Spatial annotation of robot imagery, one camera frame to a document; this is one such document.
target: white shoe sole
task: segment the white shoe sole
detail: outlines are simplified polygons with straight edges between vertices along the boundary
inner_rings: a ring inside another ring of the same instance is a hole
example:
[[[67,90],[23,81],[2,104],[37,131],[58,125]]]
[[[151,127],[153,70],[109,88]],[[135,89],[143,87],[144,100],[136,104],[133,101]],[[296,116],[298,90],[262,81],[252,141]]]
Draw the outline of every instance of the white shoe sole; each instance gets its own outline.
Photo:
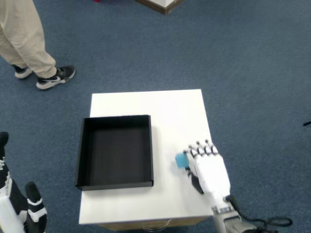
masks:
[[[58,81],[58,82],[47,82],[45,84],[40,84],[37,82],[36,84],[36,87],[39,88],[40,90],[46,90],[46,89],[49,89],[51,87],[54,87],[58,84],[65,84],[67,83],[70,79],[72,79],[74,77],[74,75],[76,74],[76,70],[73,71],[73,73],[67,78],[67,80],[61,80],[61,81]]]
[[[27,78],[33,71],[29,68],[27,68],[27,70],[25,70],[25,72],[23,73],[17,73],[15,72],[15,77],[17,77],[18,79],[25,79]]]

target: black tray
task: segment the black tray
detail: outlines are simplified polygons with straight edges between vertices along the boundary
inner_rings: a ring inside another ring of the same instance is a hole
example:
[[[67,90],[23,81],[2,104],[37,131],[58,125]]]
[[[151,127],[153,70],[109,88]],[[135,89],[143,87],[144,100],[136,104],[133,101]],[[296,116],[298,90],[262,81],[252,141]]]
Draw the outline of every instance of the black tray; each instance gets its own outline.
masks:
[[[84,119],[76,187],[99,190],[153,183],[149,115]]]

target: black cable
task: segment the black cable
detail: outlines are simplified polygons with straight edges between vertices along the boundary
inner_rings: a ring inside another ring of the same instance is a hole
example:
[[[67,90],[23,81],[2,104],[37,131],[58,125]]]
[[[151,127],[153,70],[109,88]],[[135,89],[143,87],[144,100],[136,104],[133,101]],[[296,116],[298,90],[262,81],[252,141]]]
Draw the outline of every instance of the black cable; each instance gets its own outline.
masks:
[[[261,222],[263,223],[263,228],[258,228],[256,230],[247,231],[247,233],[277,233],[278,231],[268,231],[268,226],[277,226],[277,227],[289,227],[293,224],[293,221],[289,217],[271,217],[267,220],[261,218],[249,218],[241,213],[240,208],[233,195],[229,195],[226,198],[226,201],[230,202],[233,208],[239,213],[239,215],[249,222]]]
[[[303,126],[307,126],[307,125],[311,125],[311,121],[308,121],[308,122],[303,124]]]

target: blue carpet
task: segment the blue carpet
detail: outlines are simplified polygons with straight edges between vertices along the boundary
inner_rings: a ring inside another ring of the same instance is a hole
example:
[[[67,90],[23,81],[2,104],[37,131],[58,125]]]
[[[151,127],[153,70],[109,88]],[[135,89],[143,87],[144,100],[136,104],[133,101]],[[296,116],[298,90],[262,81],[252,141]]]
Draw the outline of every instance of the blue carpet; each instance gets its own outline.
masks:
[[[75,78],[49,91],[0,59],[0,130],[23,187],[35,181],[50,233],[79,226],[74,187],[82,118],[92,93],[201,88],[214,143],[246,215],[290,216],[310,232],[311,3],[185,0],[163,16],[132,0],[35,0],[47,51]],[[211,219],[176,233],[215,233]]]

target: person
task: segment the person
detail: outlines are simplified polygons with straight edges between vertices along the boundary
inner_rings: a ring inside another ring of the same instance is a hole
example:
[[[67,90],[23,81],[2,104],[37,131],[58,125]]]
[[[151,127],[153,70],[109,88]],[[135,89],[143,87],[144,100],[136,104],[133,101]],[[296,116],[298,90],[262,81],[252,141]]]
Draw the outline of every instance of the person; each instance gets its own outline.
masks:
[[[68,82],[76,72],[73,66],[56,67],[46,52],[33,0],[0,0],[0,55],[13,66],[17,78],[34,72],[41,90]]]

